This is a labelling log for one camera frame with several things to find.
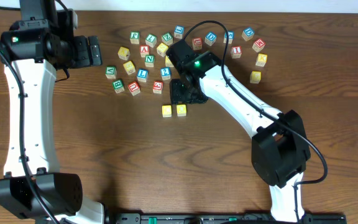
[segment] green block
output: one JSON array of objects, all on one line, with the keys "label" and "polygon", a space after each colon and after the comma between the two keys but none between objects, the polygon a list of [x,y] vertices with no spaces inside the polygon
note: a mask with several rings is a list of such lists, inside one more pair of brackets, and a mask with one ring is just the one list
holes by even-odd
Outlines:
[{"label": "green block", "polygon": [[145,62],[153,63],[154,62],[154,55],[146,55]]},{"label": "green block", "polygon": [[139,32],[131,32],[131,39],[139,39],[140,34]]},{"label": "green block", "polygon": [[114,75],[116,73],[115,66],[107,66],[106,67],[106,75]]},{"label": "green block", "polygon": [[172,37],[172,35],[171,35],[169,32],[167,32],[166,34],[164,34],[164,35],[162,36],[162,38],[163,38],[165,41],[168,41],[168,40],[172,39],[173,37]]},{"label": "green block", "polygon": [[117,80],[112,83],[112,86],[114,87],[115,90],[117,90],[119,88],[124,87],[124,84],[122,83],[121,80]]},{"label": "green block", "polygon": [[157,224],[157,218],[149,218],[149,224]]},{"label": "green block", "polygon": [[149,34],[146,38],[147,41],[149,42],[154,42],[155,40],[157,40],[157,37],[154,36],[153,34]]}]

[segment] brown wooden surface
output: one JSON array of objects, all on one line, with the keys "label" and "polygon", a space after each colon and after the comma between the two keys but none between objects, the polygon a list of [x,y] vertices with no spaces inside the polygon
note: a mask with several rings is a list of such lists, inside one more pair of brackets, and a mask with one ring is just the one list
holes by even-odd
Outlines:
[{"label": "brown wooden surface", "polygon": [[[242,213],[270,209],[269,188],[250,163],[250,139],[216,102],[188,105],[184,118],[162,118],[169,104],[168,82],[162,95],[152,93],[164,60],[156,57],[150,78],[133,97],[126,88],[115,94],[104,71],[115,65],[124,84],[128,77],[117,56],[130,48],[136,69],[145,68],[139,46],[129,42],[139,30],[158,37],[175,25],[188,30],[199,21],[214,19],[235,32],[231,46],[242,46],[239,59],[228,54],[227,66],[236,78],[268,104],[293,109],[303,118],[308,137],[321,149],[329,166],[325,182],[302,188],[303,206],[312,212],[343,212],[358,223],[358,15],[273,13],[78,12],[76,35],[98,35],[104,65],[70,70],[53,96],[53,129],[62,172],[81,177],[84,193],[115,211],[145,213]],[[0,35],[19,20],[18,12],[0,11]],[[265,68],[255,66],[253,41],[241,39],[251,26],[267,45]],[[213,47],[221,56],[223,31],[204,25],[189,37],[213,31]],[[249,84],[252,70],[262,71],[258,85]],[[172,69],[173,77],[178,74]],[[0,63],[0,178],[9,143],[9,98]],[[312,154],[305,179],[322,173]],[[0,223],[21,223],[0,207]]]}]

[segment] white backdrop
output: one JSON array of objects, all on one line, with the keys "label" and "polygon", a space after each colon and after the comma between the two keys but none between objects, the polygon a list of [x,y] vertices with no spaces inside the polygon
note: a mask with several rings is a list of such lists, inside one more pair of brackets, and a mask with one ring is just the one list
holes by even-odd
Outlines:
[{"label": "white backdrop", "polygon": [[[358,0],[63,0],[63,3],[74,10],[358,13]],[[0,6],[19,7],[19,0],[0,0]]]}]

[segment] wooden cube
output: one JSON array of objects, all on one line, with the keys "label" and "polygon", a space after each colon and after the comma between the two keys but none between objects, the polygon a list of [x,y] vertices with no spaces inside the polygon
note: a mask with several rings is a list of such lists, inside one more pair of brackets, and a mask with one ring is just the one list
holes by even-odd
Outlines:
[{"label": "wooden cube", "polygon": [[157,43],[157,37],[154,36],[153,34],[149,34],[146,37],[146,44],[149,45],[150,47],[154,47],[156,43]]},{"label": "wooden cube", "polygon": [[252,49],[256,52],[260,52],[265,47],[265,45],[266,43],[262,39],[257,39],[254,42]]},{"label": "wooden cube", "polygon": [[149,77],[149,72],[144,69],[139,69],[139,71],[137,71],[136,77],[137,77],[137,81],[139,82],[147,82],[147,78]]},{"label": "wooden cube", "polygon": [[[228,31],[229,33],[229,44],[233,42],[234,39],[234,31]],[[226,32],[224,33],[223,43],[226,43]]]},{"label": "wooden cube", "polygon": [[135,65],[132,63],[132,61],[124,63],[124,68],[128,75],[136,72]]},{"label": "wooden cube", "polygon": [[162,117],[163,118],[172,117],[172,107],[171,107],[171,105],[162,106]]},{"label": "wooden cube", "polygon": [[150,47],[148,45],[141,45],[140,46],[140,56],[146,57],[146,55],[150,54]]},{"label": "wooden cube", "polygon": [[161,94],[162,93],[162,87],[163,87],[163,82],[154,81],[153,93]]},{"label": "wooden cube", "polygon": [[162,80],[171,79],[171,70],[168,67],[161,68],[161,78],[162,78]]},{"label": "wooden cube", "polygon": [[171,44],[173,44],[173,37],[172,37],[172,35],[171,35],[169,32],[167,32],[166,34],[164,34],[161,39],[162,39],[162,42],[163,42],[164,44],[167,44],[168,46],[171,45]]},{"label": "wooden cube", "polygon": [[175,36],[175,38],[182,39],[184,33],[185,33],[185,28],[184,27],[176,26],[173,35]]},{"label": "wooden cube", "polygon": [[177,105],[177,115],[186,116],[186,105]]},{"label": "wooden cube", "polygon": [[171,60],[169,60],[168,56],[165,56],[165,66],[173,68],[173,64]]},{"label": "wooden cube", "polygon": [[116,78],[117,77],[117,70],[116,70],[115,66],[107,66],[106,77],[107,78]]},{"label": "wooden cube", "polygon": [[112,83],[112,87],[114,88],[114,91],[116,93],[120,93],[120,92],[123,92],[125,89],[124,89],[124,84],[121,80],[116,80]]},{"label": "wooden cube", "polygon": [[258,58],[256,59],[256,65],[264,67],[267,62],[267,55],[265,54],[258,54]]},{"label": "wooden cube", "polygon": [[136,82],[129,84],[128,89],[129,89],[130,93],[132,93],[132,96],[140,93],[140,87]]},{"label": "wooden cube", "polygon": [[198,37],[193,39],[193,50],[201,50],[203,48],[203,40]]},{"label": "wooden cube", "polygon": [[261,72],[252,71],[251,76],[249,77],[249,82],[250,83],[259,83],[261,78],[262,78]]},{"label": "wooden cube", "polygon": [[146,55],[144,63],[146,67],[154,67],[154,55]]},{"label": "wooden cube", "polygon": [[129,37],[129,40],[132,44],[140,44],[140,34],[139,32],[131,32],[131,36]]},{"label": "wooden cube", "polygon": [[240,46],[232,47],[230,54],[231,54],[231,58],[239,58],[239,57],[241,57],[241,54],[242,54],[241,47]]},{"label": "wooden cube", "polygon": [[216,41],[216,34],[209,32],[206,36],[205,36],[205,43],[208,44],[209,46],[212,46]]},{"label": "wooden cube", "polygon": [[131,53],[129,52],[128,48],[120,47],[118,50],[118,57],[123,60],[128,60]]},{"label": "wooden cube", "polygon": [[241,37],[245,40],[248,41],[250,39],[252,39],[254,37],[255,32],[251,29],[251,27],[246,28],[245,30],[242,31]]},{"label": "wooden cube", "polygon": [[157,54],[159,54],[161,57],[165,57],[167,50],[168,50],[168,46],[164,43],[161,43],[158,47],[157,47]]}]

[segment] wooden table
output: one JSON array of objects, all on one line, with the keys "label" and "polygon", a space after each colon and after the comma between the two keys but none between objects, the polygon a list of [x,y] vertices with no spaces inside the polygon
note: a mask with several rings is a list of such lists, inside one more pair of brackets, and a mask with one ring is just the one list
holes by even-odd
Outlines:
[{"label": "wooden table", "polygon": [[[303,118],[308,137],[321,149],[329,166],[322,184],[303,187],[303,206],[312,212],[343,212],[358,223],[358,15],[278,13],[78,12],[76,35],[98,35],[104,65],[70,70],[68,81],[57,83],[53,96],[53,129],[62,172],[81,177],[85,195],[108,204],[115,212],[243,213],[269,210],[268,186],[250,163],[250,139],[241,126],[213,100],[188,105],[188,115],[162,118],[170,103],[168,82],[162,95],[152,93],[160,80],[164,59],[157,55],[150,78],[133,97],[126,88],[115,94],[104,71],[115,65],[127,85],[117,52],[130,48],[136,68],[145,68],[139,46],[129,42],[139,30],[147,34],[173,33],[175,25],[188,30],[199,21],[214,19],[235,32],[230,46],[240,45],[239,59],[228,57],[234,76],[268,104],[295,110]],[[0,35],[19,20],[18,12],[0,11]],[[253,41],[241,32],[251,26],[263,38],[268,55],[256,67]],[[221,57],[223,31],[206,24],[190,38],[213,31],[216,43],[204,44]],[[252,70],[262,81],[249,83]],[[172,69],[173,78],[178,78]],[[0,178],[9,143],[9,98],[0,63]],[[322,174],[312,153],[304,179]],[[0,207],[0,223],[22,223]]]}]

